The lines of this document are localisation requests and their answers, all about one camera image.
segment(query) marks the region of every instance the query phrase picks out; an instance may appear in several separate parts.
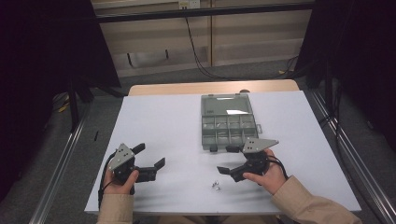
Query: gray organizer box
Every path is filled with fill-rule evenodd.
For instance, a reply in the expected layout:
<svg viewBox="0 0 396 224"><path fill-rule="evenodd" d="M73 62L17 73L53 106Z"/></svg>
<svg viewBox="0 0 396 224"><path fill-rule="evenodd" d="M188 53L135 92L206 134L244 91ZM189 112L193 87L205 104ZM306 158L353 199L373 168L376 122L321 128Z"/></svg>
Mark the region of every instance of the gray organizer box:
<svg viewBox="0 0 396 224"><path fill-rule="evenodd" d="M203 95L201 114L204 150L243 147L248 137L259 137L247 94Z"/></svg>

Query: beige sleeve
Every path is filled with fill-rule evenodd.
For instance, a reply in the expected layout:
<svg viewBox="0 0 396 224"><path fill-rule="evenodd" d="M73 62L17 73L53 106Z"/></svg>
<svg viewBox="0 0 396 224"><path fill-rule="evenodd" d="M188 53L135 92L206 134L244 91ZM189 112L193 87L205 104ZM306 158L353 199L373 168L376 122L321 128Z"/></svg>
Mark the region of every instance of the beige sleeve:
<svg viewBox="0 0 396 224"><path fill-rule="evenodd" d="M291 176L276 192L272 202L291 219L304 223L361 223L339 203L312 195Z"/></svg>
<svg viewBox="0 0 396 224"><path fill-rule="evenodd" d="M97 224L126 224L133 221L134 196L104 194Z"/></svg>

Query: hand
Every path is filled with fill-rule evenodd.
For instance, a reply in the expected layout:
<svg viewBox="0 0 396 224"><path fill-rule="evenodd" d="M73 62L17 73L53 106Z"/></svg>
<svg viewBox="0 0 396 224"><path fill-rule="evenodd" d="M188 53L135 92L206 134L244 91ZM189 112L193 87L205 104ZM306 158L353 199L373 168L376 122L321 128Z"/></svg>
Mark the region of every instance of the hand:
<svg viewBox="0 0 396 224"><path fill-rule="evenodd" d="M138 176L139 172L137 170L132 171L126 182L122 185L115 179L114 173L107 168L103 187L108 186L105 188L104 194L129 194Z"/></svg>
<svg viewBox="0 0 396 224"><path fill-rule="evenodd" d="M268 156L275 156L274 152L267 148L264 150ZM286 182L285 176L283 176L282 168L279 165L270 162L270 167L265 175L254 175L252 173L244 173L244 178L256 182L263 186L268 192L274 195L280 187Z"/></svg>

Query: white table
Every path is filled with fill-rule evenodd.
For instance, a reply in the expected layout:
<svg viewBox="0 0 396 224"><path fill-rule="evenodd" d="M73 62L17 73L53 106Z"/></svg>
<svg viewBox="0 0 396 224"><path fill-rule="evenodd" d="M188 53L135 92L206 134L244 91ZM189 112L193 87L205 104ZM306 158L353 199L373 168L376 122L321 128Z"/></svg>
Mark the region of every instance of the white table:
<svg viewBox="0 0 396 224"><path fill-rule="evenodd" d="M260 138L279 140L272 147L288 175L295 175L315 195L350 211L361 210L302 91L249 93ZM104 162L85 211L97 213L97 190L108 156L120 143L146 143L135 164L165 166L154 182L135 184L134 212L151 215L278 214L271 195L247 180L235 183L217 166L234 168L242 154L210 153L201 145L201 94L125 97ZM212 188L219 181L221 190Z"/></svg>

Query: metal frame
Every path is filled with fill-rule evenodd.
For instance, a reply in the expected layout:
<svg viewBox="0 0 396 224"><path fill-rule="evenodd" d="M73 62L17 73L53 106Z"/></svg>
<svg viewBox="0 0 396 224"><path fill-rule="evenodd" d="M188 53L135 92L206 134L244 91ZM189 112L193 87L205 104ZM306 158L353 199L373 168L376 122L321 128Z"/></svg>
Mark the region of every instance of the metal frame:
<svg viewBox="0 0 396 224"><path fill-rule="evenodd" d="M317 103L322 115L327 118L329 117L329 112L326 109L325 106L325 101L323 97L318 93L317 91L311 91L315 102ZM329 120L329 125L332 128L332 131L334 132L334 135L336 135L336 129L337 129L337 123L338 120L335 118L332 118ZM342 127L338 125L338 142L341 146L341 149L344 150L346 153L350 163L356 170L357 174L361 178L361 181L364 184L364 187L367 188L368 192L372 196L372 198L375 201L375 204L377 205L379 211L381 212L383 218L391 224L396 223L396 211L394 208L394 205L392 204L390 198L388 195L385 193L384 190L379 186L379 184L376 182L375 178L367 168L367 166L364 164L363 160L359 156L358 151L356 151L356 148L353 147L352 143L347 137L347 134L344 132Z"/></svg>
<svg viewBox="0 0 396 224"><path fill-rule="evenodd" d="M64 171L76 147L77 141L81 134L82 128L84 127L85 121L87 120L87 117L90 115L90 111L91 111L91 103L85 105L83 112L84 114L78 126L76 127L75 131L70 134L69 139L67 140L67 144L64 147L64 152L62 153L62 156L58 161L58 164L55 168L55 171L52 174L52 177L46 187L46 190L44 191L44 194L41 196L38 206L35 209L32 218L30 219L29 222L30 224L45 222L47 215L50 211L50 208L52 206L53 200L55 199L56 193L58 192L58 188L61 185L61 181L64 176Z"/></svg>
<svg viewBox="0 0 396 224"><path fill-rule="evenodd" d="M261 12L308 10L308 9L312 9L314 6L315 6L315 2L260 5L260 6L250 6L250 7L208 7L208 8L196 8L196 9L186 9L186 10L179 9L179 10L170 10L170 11L104 15L104 16L97 16L94 18L74 18L74 19L64 19L61 21L54 21L54 22L57 25L59 25L59 22L76 24L76 22L107 23L107 22L120 22L120 21L149 21L149 20L186 18L186 17L203 17L203 16L261 13Z"/></svg>

